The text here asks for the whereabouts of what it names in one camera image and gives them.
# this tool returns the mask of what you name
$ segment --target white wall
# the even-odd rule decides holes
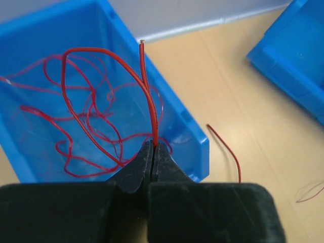
[[[65,0],[0,0],[0,23]],[[291,0],[110,0],[136,38],[161,38],[270,11]]]

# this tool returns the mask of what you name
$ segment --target wooden table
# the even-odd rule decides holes
[[[205,181],[237,181],[235,162],[208,133],[210,123],[235,151],[243,182],[273,195],[288,242],[322,243],[324,192],[295,201],[300,188],[324,181],[324,129],[245,58],[280,13],[163,39],[146,51],[210,137]],[[0,184],[18,182],[3,152],[0,157]],[[145,235],[137,235],[135,242],[143,242]]]

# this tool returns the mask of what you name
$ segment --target cut wire end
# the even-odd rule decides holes
[[[238,172],[238,182],[241,183],[241,168],[238,162],[237,157],[235,156],[234,152],[231,150],[231,148],[225,143],[225,141],[221,138],[221,136],[216,132],[216,130],[209,124],[206,125],[208,129],[210,129],[213,134],[222,142],[222,144],[227,148],[227,150],[231,153],[233,156],[236,166],[237,166],[237,172]]]

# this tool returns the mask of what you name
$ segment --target red wire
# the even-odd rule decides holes
[[[97,50],[96,52],[101,52],[103,49],[99,49],[99,48],[94,48],[95,50]],[[132,158],[130,159],[124,159],[123,158],[123,142],[129,140],[129,139],[132,139],[132,138],[135,138],[135,137],[140,137],[140,136],[146,136],[145,140],[143,143],[145,143],[150,137],[153,136],[153,142],[154,142],[154,145],[157,144],[157,141],[158,140],[162,140],[164,141],[167,146],[169,147],[170,149],[170,153],[172,154],[173,150],[172,150],[172,147],[170,146],[170,144],[167,142],[166,139],[164,138],[161,138],[161,137],[157,137],[157,126],[158,124],[160,123],[161,119],[162,119],[162,116],[163,116],[163,112],[164,112],[164,105],[163,105],[163,100],[160,96],[160,93],[157,91],[157,89],[153,86],[149,86],[148,85],[148,81],[147,81],[147,76],[146,76],[146,71],[145,71],[145,54],[144,54],[144,47],[143,47],[143,43],[141,43],[140,45],[140,65],[141,65],[141,74],[142,74],[142,77],[143,77],[143,80],[141,80],[139,78],[139,76],[130,68],[130,66],[128,66],[120,57],[118,57],[116,54],[108,51],[108,50],[105,50],[104,52],[102,52],[104,54],[107,54],[113,58],[115,58],[130,74],[131,76],[136,80],[137,83],[127,83],[127,84],[123,84],[123,85],[120,85],[116,88],[112,88],[111,86],[111,83],[109,82],[108,78],[107,78],[107,69],[106,69],[106,66],[104,64],[104,62],[102,61],[102,59],[92,55],[92,57],[96,58],[99,60],[99,62],[102,64],[102,66],[104,67],[104,73],[92,62],[90,61],[89,59],[87,58],[84,58],[84,57],[80,57],[80,56],[76,56],[76,55],[69,55],[70,58],[74,58],[74,59],[77,59],[77,60],[82,60],[88,64],[90,64],[93,68],[95,68],[97,70],[97,72],[99,72],[101,75],[102,75],[102,80],[99,82],[99,84],[94,88],[91,84],[91,82],[89,81],[89,79],[86,77],[86,75],[83,73],[83,71],[74,63],[72,62],[70,59],[67,59],[67,55],[69,53],[64,53],[63,55],[50,55],[46,58],[43,58],[43,59],[40,59],[32,64],[30,64],[29,66],[27,66],[26,68],[22,69],[21,71],[19,71],[18,73],[14,73],[14,74],[11,74],[11,75],[8,75],[6,77],[0,77],[0,80],[3,81],[3,82],[6,82],[8,84],[11,84],[12,86],[16,86],[16,87],[19,87],[19,88],[25,88],[25,89],[31,89],[31,90],[36,90],[36,91],[41,91],[41,92],[47,92],[47,93],[53,93],[53,94],[57,94],[57,95],[63,95],[64,97],[64,100],[65,102],[67,103],[67,106],[69,108],[69,111],[70,113],[72,114],[72,116],[69,116],[69,117],[52,117],[52,116],[49,116],[47,114],[45,114],[44,112],[40,111],[39,109],[35,108],[35,107],[31,107],[31,106],[26,106],[26,105],[22,105],[20,108],[21,110],[23,111],[26,111],[26,112],[30,112],[32,114],[35,114],[35,115],[38,115],[40,117],[43,117],[44,119],[48,120],[51,124],[53,124],[58,130],[60,130],[63,134],[65,134],[65,136],[68,138],[69,140],[69,149],[68,149],[68,153],[65,153],[63,152],[60,148],[59,148],[59,145],[66,142],[66,140],[61,140],[59,142],[56,143],[55,147],[56,147],[56,150],[58,151],[58,153],[60,153],[61,155],[67,157],[66,159],[66,162],[65,162],[65,165],[64,165],[64,171],[72,176],[75,176],[75,177],[79,177],[79,178],[86,178],[86,177],[90,177],[90,176],[98,176],[98,175],[102,175],[102,174],[106,174],[106,173],[110,173],[110,172],[113,172],[113,171],[116,171],[118,169],[119,166],[123,167],[125,164],[127,164],[128,162],[130,162],[136,155],[134,154],[132,156]],[[51,59],[59,59],[59,60],[62,60],[62,65],[65,66],[65,63],[67,62],[68,64],[70,64],[73,68],[76,69],[76,71],[85,79],[85,81],[87,82],[88,86],[89,87],[86,87],[86,86],[65,86],[65,83],[64,83],[64,78],[61,80],[61,84],[53,81],[48,73],[47,73],[47,63],[51,60]],[[44,71],[44,74],[45,74],[45,77],[54,85],[56,86],[59,86],[62,88],[62,94],[59,93],[59,92],[56,92],[56,91],[52,91],[50,89],[46,89],[46,88],[39,88],[39,87],[34,87],[34,86],[28,86],[28,85],[22,85],[22,84],[18,84],[18,83],[15,83],[15,82],[12,82],[11,80],[8,80],[9,78],[13,78],[13,77],[17,77],[19,75],[22,75],[26,72],[28,72],[29,70],[33,69],[34,67],[40,65],[40,64],[43,64],[43,71]],[[109,85],[109,88],[110,88],[110,92],[107,94],[107,100],[110,101],[108,107],[105,109],[104,113],[101,113],[98,108],[97,108],[97,105],[96,105],[96,89],[101,86],[101,84],[106,81],[107,84]],[[113,115],[112,112],[108,112],[110,107],[112,106],[112,102],[115,100],[115,96],[114,96],[114,93],[116,91],[118,91],[119,89],[121,88],[125,88],[125,87],[129,87],[129,86],[134,86],[134,85],[139,85],[146,98],[147,98],[147,102],[148,102],[148,105],[149,105],[149,111],[150,111],[150,117],[151,117],[151,125],[152,125],[152,134],[150,133],[138,133],[138,134],[132,134],[130,136],[127,136],[126,138],[121,138],[120,137],[120,134],[118,132],[118,130],[116,129],[116,127],[114,127],[114,125],[107,119],[108,116],[110,115]],[[72,103],[71,101],[64,96],[64,94],[66,95],[66,93],[63,92],[63,89],[65,88],[65,92],[66,92],[66,89],[82,89],[82,90],[89,90],[90,91],[90,94],[89,96],[87,97],[86,99],[86,102],[85,102],[85,105],[84,105],[84,108],[83,108],[83,111],[82,113],[75,113],[74,110],[72,108]],[[153,103],[153,100],[152,100],[152,97],[151,97],[151,94],[150,94],[150,90],[149,89],[153,89],[159,99],[160,99],[160,103],[161,103],[161,114],[160,114],[160,117],[159,119],[157,120],[157,116],[156,116],[156,109],[155,109],[155,105]],[[92,102],[90,104],[90,107],[88,109],[88,112],[85,112],[86,110],[86,107],[87,107],[87,103],[89,101],[89,99],[91,98]],[[88,129],[90,130],[90,132],[92,134],[94,134],[96,137],[98,138],[101,138],[103,139],[104,141],[108,141],[110,142],[113,147],[114,147],[114,151],[116,153],[116,156],[118,159],[114,158],[112,155],[111,157],[114,158],[112,159],[114,162],[118,162],[117,165],[113,168],[106,168],[106,167],[103,167],[103,166],[99,166],[97,165],[96,163],[93,163],[83,157],[80,157],[80,156],[76,156],[76,155],[72,155],[72,147],[73,147],[73,139],[71,138],[71,136],[65,131],[63,130],[59,125],[57,125],[54,121],[58,121],[58,122],[62,122],[62,121],[68,121],[68,120],[72,120],[72,119],[76,119],[77,122],[80,124],[80,120],[79,120],[79,117],[82,119],[83,123],[87,124],[87,127]],[[90,117],[97,117],[97,118],[101,118],[103,119],[107,124],[109,124],[116,132],[117,136],[118,136],[118,140],[111,140],[109,139],[107,136],[105,136],[102,132],[98,131],[98,130],[94,130],[91,125],[90,125]],[[115,144],[116,143],[119,143],[120,145],[120,153],[118,155],[117,153],[117,149],[116,149],[116,146]],[[79,159],[79,160],[82,160],[84,161],[85,163],[87,164],[90,164],[100,170],[103,170],[102,172],[98,172],[98,173],[93,173],[93,174],[88,174],[88,175],[77,175],[75,173],[72,173],[68,170],[68,165],[70,163],[70,160],[71,159]]]
[[[299,203],[304,203],[306,201],[309,201],[309,200],[313,199],[314,197],[318,196],[323,190],[324,190],[324,187],[321,190],[319,190],[315,195],[313,195],[313,196],[311,196],[309,198],[306,198],[306,199],[298,200],[298,201],[296,201],[296,203],[299,204]]]
[[[65,87],[65,65],[66,65],[66,58],[67,55],[72,53],[72,52],[96,52],[96,53],[104,53],[112,58],[114,58],[119,64],[121,64],[126,71],[135,79],[135,81],[138,83],[138,85],[142,88],[147,102],[149,104],[149,111],[150,111],[150,117],[151,117],[151,125],[152,125],[152,134],[153,134],[153,144],[156,147],[157,143],[158,143],[158,121],[157,121],[157,116],[156,116],[156,110],[155,110],[155,105],[153,102],[153,99],[148,91],[148,89],[145,87],[145,85],[143,84],[142,80],[139,78],[139,76],[137,75],[137,73],[121,58],[119,57],[117,54],[104,49],[104,48],[96,48],[96,47],[77,47],[77,48],[71,48],[68,49],[67,51],[64,52],[63,56],[62,56],[62,76],[61,76],[61,87],[62,87],[62,94],[65,100],[65,103],[68,107],[68,109],[70,110],[70,112],[72,113],[72,115],[74,116],[74,118],[76,119],[76,121],[79,123],[79,125],[81,126],[81,128],[84,130],[84,132],[86,133],[86,135],[91,139],[91,141],[103,152],[105,153],[108,157],[110,157],[113,161],[115,161],[116,163],[120,164],[119,161],[117,161],[117,159],[115,159],[110,153],[108,153],[104,148],[102,148],[100,146],[100,144],[97,143],[97,141],[92,137],[92,135],[89,133],[89,131],[87,130],[87,128],[84,126],[84,124],[82,123],[82,121],[78,118],[77,114],[75,113],[75,111],[73,110],[72,106],[69,103],[69,99],[66,95],[66,87]],[[92,100],[93,102],[95,102],[95,94],[92,93]]]
[[[235,162],[236,162],[236,165],[237,165],[237,172],[238,172],[238,182],[241,183],[241,168],[239,166],[239,162],[238,162],[238,159],[237,157],[235,156],[234,152],[230,149],[230,147],[225,143],[225,141],[221,138],[221,136],[219,136],[219,134],[215,131],[215,129],[207,124],[207,128],[209,128],[214,134],[215,136],[224,144],[224,146],[227,148],[227,150],[231,153],[231,155],[233,156]]]

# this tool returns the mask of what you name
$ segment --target blue storage bin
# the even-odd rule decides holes
[[[324,1],[294,0],[251,50],[251,63],[324,125]]]
[[[0,76],[15,73],[34,61],[50,54],[62,54],[71,47],[103,47],[120,55],[138,74],[138,44],[116,15],[106,0],[72,0],[63,2],[36,13],[29,14],[9,23],[0,25]],[[113,87],[134,82],[132,77],[114,60],[100,56],[108,70],[108,78]],[[100,65],[98,59],[92,59]],[[89,65],[80,62],[93,84],[100,76]],[[200,181],[209,174],[209,141],[180,102],[166,81],[146,59],[147,75],[150,85],[155,86],[164,102],[164,116],[159,125],[159,136],[167,139],[174,152],[173,159],[194,181]],[[48,73],[60,82],[61,61],[51,60]],[[44,76],[42,65],[12,81],[60,91]],[[81,76],[72,68],[67,69],[66,84],[85,85]],[[109,89],[99,89],[98,99],[104,100]],[[73,108],[81,110],[88,94],[86,91],[68,91]],[[148,107],[142,90],[129,87],[116,92],[117,100],[111,110],[112,121],[120,135],[126,137],[133,133],[151,132]],[[157,94],[153,93],[157,113],[161,105]],[[51,116],[68,116],[62,96],[14,87],[9,82],[0,82],[0,143],[21,182],[58,182],[58,181],[103,181],[113,173],[97,177],[79,179],[63,171],[66,157],[55,150],[55,143],[66,137],[45,119],[22,112],[21,104],[32,105]],[[112,128],[103,121],[93,120],[93,126],[100,128],[106,135],[116,139]],[[95,147],[76,121],[59,124],[74,139],[73,154],[112,167],[115,163]],[[125,158],[130,158],[141,147],[145,137],[137,137],[124,143]],[[106,150],[113,153],[111,144],[101,142]],[[61,144],[67,152],[68,144]],[[72,160],[69,169],[77,174],[96,172],[78,160]]]

